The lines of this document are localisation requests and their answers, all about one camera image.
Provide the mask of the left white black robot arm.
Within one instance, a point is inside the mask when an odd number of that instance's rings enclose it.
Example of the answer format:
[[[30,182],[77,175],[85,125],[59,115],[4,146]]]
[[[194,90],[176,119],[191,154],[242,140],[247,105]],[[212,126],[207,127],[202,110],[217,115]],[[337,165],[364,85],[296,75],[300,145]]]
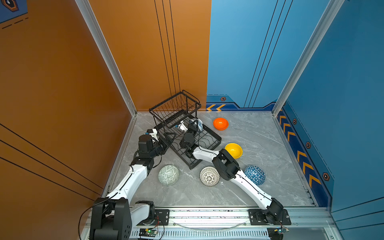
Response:
[[[118,186],[104,198],[96,199],[92,206],[90,240],[128,240],[133,227],[155,220],[152,201],[138,201],[132,207],[131,200],[140,184],[154,167],[154,158],[166,153],[169,145],[157,137],[155,129],[149,129],[139,137],[138,150],[129,171]]]

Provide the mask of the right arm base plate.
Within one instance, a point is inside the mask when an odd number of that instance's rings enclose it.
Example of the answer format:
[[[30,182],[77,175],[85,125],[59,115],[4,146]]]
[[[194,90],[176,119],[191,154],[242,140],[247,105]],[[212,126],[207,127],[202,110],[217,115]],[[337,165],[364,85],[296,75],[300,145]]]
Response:
[[[249,209],[248,214],[252,226],[290,226],[292,224],[290,215],[286,209],[283,209],[279,214],[267,213],[260,209]]]

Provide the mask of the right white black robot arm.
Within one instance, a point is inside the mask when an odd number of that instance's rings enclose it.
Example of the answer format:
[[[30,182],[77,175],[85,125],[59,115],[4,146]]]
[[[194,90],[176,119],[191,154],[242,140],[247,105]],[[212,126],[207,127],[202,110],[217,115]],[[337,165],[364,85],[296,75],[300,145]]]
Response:
[[[182,149],[186,149],[187,156],[196,160],[213,163],[221,178],[230,181],[247,193],[263,210],[266,222],[271,225],[282,224],[284,220],[283,205],[271,195],[261,190],[241,170],[238,162],[225,149],[220,151],[208,150],[198,145],[193,128],[182,128],[184,132],[180,142]]]

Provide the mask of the blue floral white bowl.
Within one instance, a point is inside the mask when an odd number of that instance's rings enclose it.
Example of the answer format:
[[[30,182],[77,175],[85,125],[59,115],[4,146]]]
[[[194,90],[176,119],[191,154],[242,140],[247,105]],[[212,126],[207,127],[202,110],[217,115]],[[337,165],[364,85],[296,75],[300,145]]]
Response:
[[[198,133],[200,133],[204,130],[203,122],[200,119],[194,119],[193,124],[194,124],[196,131]]]

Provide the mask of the yellow plastic bowl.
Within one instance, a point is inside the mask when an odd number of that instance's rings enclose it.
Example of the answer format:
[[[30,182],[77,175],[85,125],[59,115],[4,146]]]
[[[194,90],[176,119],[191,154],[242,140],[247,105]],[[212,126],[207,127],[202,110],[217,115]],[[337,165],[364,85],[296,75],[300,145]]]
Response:
[[[239,159],[243,155],[242,147],[236,143],[227,144],[225,150],[227,150],[234,159]]]

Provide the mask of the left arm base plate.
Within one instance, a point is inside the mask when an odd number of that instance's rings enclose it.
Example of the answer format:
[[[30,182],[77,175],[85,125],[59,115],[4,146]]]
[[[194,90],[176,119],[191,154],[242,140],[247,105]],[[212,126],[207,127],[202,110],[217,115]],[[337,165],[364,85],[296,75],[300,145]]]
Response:
[[[155,226],[158,221],[161,222],[161,225],[168,226],[170,220],[170,210],[169,209],[156,209],[155,217],[153,220],[143,220],[138,226]]]

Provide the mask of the green patterned white bowl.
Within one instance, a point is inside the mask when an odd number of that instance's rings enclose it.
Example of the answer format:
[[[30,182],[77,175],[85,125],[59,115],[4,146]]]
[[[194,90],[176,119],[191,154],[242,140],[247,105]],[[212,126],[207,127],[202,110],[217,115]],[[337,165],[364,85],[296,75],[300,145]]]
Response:
[[[164,166],[159,172],[159,181],[164,186],[174,185],[180,176],[178,168],[174,165]]]

